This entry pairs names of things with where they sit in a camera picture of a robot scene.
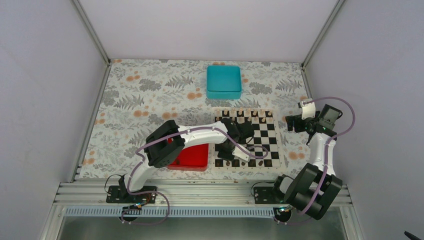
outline table surface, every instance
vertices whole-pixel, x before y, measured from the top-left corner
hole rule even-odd
[[[206,98],[206,69],[236,65],[242,73],[237,100]],[[135,150],[166,120],[196,126],[213,123],[212,107],[273,109],[283,148],[285,172],[216,171],[209,160],[204,172],[156,171],[152,179],[273,180],[295,177],[309,158],[307,134],[287,131],[284,116],[301,113],[307,97],[299,63],[200,60],[115,59],[103,92],[82,163],[80,178],[125,174],[140,161]]]

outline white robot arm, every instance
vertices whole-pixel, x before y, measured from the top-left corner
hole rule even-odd
[[[175,134],[177,136],[170,138],[171,142],[163,140],[144,150],[148,160],[136,167],[131,172],[132,174],[124,175],[124,186],[122,186],[124,189],[128,187],[131,192],[141,190],[146,180],[155,171],[171,164],[183,149],[196,145],[219,145],[218,156],[222,159],[233,160],[238,158],[240,161],[247,163],[249,161],[249,151],[241,145],[236,147],[228,136],[236,142],[241,142],[253,137],[254,130],[250,122],[236,123],[230,118],[200,126],[176,125],[174,120],[170,120],[147,137],[146,142],[150,143],[159,138]]]

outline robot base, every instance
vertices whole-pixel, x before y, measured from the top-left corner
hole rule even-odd
[[[144,191],[156,191],[155,186],[144,186],[140,191],[138,192],[144,192]],[[137,204],[142,203],[143,201],[146,201],[146,195],[129,195],[122,194],[121,187],[120,186],[110,186],[109,187],[109,193],[110,195],[106,198],[106,203],[108,204]],[[147,202],[148,204],[154,204],[156,200],[156,195],[152,196],[150,195],[150,200]]]

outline red container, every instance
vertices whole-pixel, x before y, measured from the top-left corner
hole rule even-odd
[[[209,144],[188,147],[168,165],[168,169],[204,172],[208,168],[208,151]]]

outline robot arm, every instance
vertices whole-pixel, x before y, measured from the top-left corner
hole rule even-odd
[[[230,118],[224,118],[221,121],[201,126],[177,125],[174,120],[165,122],[146,138],[146,143],[151,143],[166,136],[175,136],[146,147],[144,152],[148,160],[137,167],[131,176],[130,174],[123,176],[119,181],[121,189],[127,189],[129,179],[131,178],[129,190],[131,192],[141,190],[146,180],[155,171],[171,164],[183,149],[196,145],[216,144],[218,157],[225,160],[238,158],[243,162],[248,162],[249,156],[246,153],[249,151],[240,145],[236,147],[222,132],[226,133],[237,143],[245,141],[254,135],[254,130],[250,122],[236,123]]]
[[[306,214],[319,220],[326,213],[331,203],[336,198],[342,188],[342,180],[337,178],[333,168],[333,148],[336,139],[328,143],[327,163],[324,162],[326,144],[328,140],[336,135],[333,131],[335,121],[342,115],[342,111],[329,105],[325,105],[323,110],[315,111],[315,104],[307,103],[311,99],[299,103],[302,114],[287,116],[287,128],[296,133],[307,132],[310,147],[310,158],[305,167],[300,171],[295,179],[287,175],[279,176],[274,183],[273,191],[283,199],[285,203],[303,210],[311,201],[315,189],[312,183],[318,183],[324,173],[325,165],[327,171],[320,194],[317,196]]]

